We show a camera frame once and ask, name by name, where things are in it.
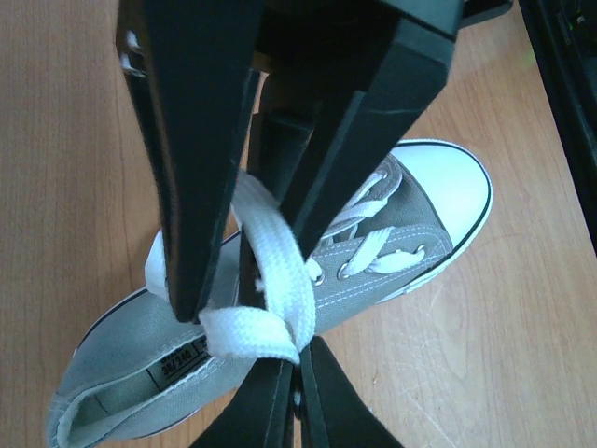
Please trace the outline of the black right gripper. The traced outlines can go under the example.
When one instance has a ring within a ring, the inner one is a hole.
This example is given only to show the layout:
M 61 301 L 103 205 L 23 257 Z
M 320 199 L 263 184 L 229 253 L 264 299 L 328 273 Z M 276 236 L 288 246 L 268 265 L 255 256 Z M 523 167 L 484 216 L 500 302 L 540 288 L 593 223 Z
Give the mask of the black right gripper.
M 509 1 L 121 1 L 116 49 L 135 105 L 158 74 L 205 105 L 254 107 L 260 76 L 329 62 L 308 145 L 281 198 L 303 256 L 446 84 L 459 29 Z

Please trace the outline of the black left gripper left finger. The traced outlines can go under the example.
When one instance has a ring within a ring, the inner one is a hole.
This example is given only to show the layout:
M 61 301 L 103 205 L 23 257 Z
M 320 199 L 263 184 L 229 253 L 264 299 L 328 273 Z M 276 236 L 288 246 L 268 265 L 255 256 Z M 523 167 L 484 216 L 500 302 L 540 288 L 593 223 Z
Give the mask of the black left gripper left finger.
M 197 447 L 253 448 L 294 445 L 295 366 L 262 358 L 255 362 L 232 401 L 206 428 Z

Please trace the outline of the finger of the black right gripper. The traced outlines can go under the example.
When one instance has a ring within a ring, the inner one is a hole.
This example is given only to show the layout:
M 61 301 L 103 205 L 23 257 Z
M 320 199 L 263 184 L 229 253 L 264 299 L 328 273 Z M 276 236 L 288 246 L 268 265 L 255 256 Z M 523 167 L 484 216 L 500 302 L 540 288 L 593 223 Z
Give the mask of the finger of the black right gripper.
M 140 34 L 165 180 L 167 286 L 176 318 L 208 302 L 256 97 L 261 1 L 146 1 Z

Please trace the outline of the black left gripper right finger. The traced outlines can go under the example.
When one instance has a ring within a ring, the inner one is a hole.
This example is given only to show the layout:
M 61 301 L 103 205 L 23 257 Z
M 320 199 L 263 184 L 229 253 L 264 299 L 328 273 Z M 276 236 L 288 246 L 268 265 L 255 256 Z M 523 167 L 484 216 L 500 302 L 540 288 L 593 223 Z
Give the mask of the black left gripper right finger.
M 325 340 L 300 356 L 298 418 L 304 447 L 395 447 L 396 438 L 369 410 Z

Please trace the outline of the white shoelace of sneaker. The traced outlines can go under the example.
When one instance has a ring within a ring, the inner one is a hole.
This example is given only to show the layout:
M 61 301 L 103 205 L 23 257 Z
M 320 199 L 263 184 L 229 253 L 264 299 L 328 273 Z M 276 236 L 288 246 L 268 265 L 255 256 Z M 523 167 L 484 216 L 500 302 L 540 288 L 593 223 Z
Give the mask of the white shoelace of sneaker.
M 364 197 L 365 187 L 372 187 L 381 175 L 370 175 L 355 194 Z M 387 200 L 368 201 L 342 211 L 336 223 L 345 217 L 373 217 Z M 232 198 L 232 209 L 240 220 L 249 245 L 257 261 L 260 277 L 257 292 L 264 292 L 266 308 L 238 305 L 215 309 L 207 307 L 200 318 L 213 357 L 278 358 L 299 364 L 299 353 L 311 341 L 316 323 L 312 273 L 322 273 L 312 258 L 303 260 L 296 239 L 278 211 L 273 196 L 252 175 L 240 171 Z M 410 253 L 397 250 L 380 256 L 389 241 L 391 228 L 371 232 L 349 260 L 349 271 L 369 270 L 373 273 L 397 273 L 423 260 L 423 246 Z M 174 292 L 173 279 L 167 281 L 162 232 L 159 231 L 150 248 L 145 264 L 147 289 L 166 300 Z

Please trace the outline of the grey sneaker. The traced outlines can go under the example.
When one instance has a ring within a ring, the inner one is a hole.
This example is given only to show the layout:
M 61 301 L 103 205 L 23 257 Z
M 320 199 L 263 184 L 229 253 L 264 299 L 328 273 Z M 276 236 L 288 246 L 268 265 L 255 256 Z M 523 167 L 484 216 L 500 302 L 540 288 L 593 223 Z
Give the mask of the grey sneaker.
M 154 435 L 239 386 L 263 357 L 295 361 L 312 336 L 410 293 L 472 243 L 493 204 L 486 168 L 451 142 L 404 140 L 303 256 L 273 197 L 241 174 L 240 230 L 220 249 L 199 322 L 168 301 L 156 237 L 145 285 L 88 330 L 49 406 L 51 447 Z

